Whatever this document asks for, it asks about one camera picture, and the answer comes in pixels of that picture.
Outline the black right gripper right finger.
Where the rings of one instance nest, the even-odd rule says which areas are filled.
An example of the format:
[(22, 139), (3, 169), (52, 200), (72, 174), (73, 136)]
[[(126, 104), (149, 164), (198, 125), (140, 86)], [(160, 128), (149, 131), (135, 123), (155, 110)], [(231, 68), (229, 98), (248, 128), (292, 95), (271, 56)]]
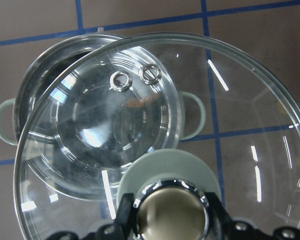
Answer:
[(210, 235), (213, 240), (230, 240), (233, 220), (215, 192), (205, 192)]

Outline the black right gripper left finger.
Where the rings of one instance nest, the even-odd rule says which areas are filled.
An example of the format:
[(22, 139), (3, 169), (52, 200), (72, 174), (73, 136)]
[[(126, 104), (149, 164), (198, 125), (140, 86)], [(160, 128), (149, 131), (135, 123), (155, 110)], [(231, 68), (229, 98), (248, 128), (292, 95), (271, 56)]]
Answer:
[(129, 236), (138, 236), (137, 208), (134, 207), (133, 193), (124, 193), (119, 202), (114, 224), (114, 239), (127, 240)]

